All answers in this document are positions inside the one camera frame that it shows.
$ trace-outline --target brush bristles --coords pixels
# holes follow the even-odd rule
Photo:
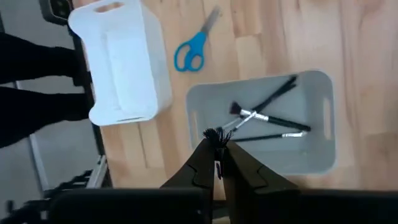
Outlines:
[[[203,135],[205,138],[207,138],[207,140],[210,141],[210,144],[213,147],[222,149],[226,147],[226,144],[231,139],[232,132],[229,131],[226,133],[226,131],[224,131],[222,128],[217,128],[217,130],[209,128],[203,132]]]
[[[232,102],[231,107],[229,109],[230,114],[234,115],[240,115],[241,114],[242,107],[238,105],[237,102]]]

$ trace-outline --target scissors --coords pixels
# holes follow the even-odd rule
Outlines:
[[[206,42],[206,37],[211,29],[213,27],[215,21],[218,18],[218,14],[220,13],[220,7],[216,6],[210,13],[210,15],[207,17],[205,24],[203,27],[200,29],[200,31],[190,40],[182,43],[177,50],[175,51],[174,54],[174,67],[177,71],[179,72],[185,72],[185,71],[191,71],[191,72],[197,72],[199,71],[203,65],[205,64],[205,56],[203,55],[203,47],[205,46]],[[180,53],[180,50],[183,49],[184,47],[189,47],[189,51],[186,54],[184,58],[184,65],[183,67],[179,67],[178,65],[178,54]],[[200,57],[200,65],[198,67],[193,67],[192,62],[195,57]]]

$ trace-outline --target white container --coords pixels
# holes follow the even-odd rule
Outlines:
[[[162,28],[140,0],[93,2],[75,9],[69,25],[86,49],[93,123],[146,121],[171,104]]]
[[[301,138],[238,144],[279,174],[324,174],[333,168],[336,161],[332,81],[328,75],[318,70],[300,72],[297,75],[297,87],[273,101],[263,113],[307,124],[312,130]],[[233,101],[237,101],[243,108],[252,108],[288,79],[287,76],[277,76],[192,87],[187,95],[192,148],[196,148],[201,133],[206,128],[222,126],[236,118],[229,114]],[[297,130],[252,119],[239,128],[232,139],[294,132]]]

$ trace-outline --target scissor blade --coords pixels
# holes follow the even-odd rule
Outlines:
[[[208,35],[210,29],[213,27],[214,23],[216,22],[219,14],[220,14],[220,7],[219,6],[214,7],[212,12],[206,19],[205,25],[203,25],[200,31]]]

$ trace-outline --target gray plastic bin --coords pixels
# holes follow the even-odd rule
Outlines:
[[[297,87],[272,102],[262,112],[307,124],[312,131],[301,138],[241,142],[239,145],[279,174],[324,173],[333,167],[336,159],[332,81],[328,75],[318,70],[296,74]],[[233,101],[237,101],[243,108],[252,108],[264,101],[288,78],[286,75],[192,87],[186,99],[192,148],[196,148],[206,128],[222,126],[236,118],[229,114]],[[295,131],[297,130],[251,119],[233,138]]]

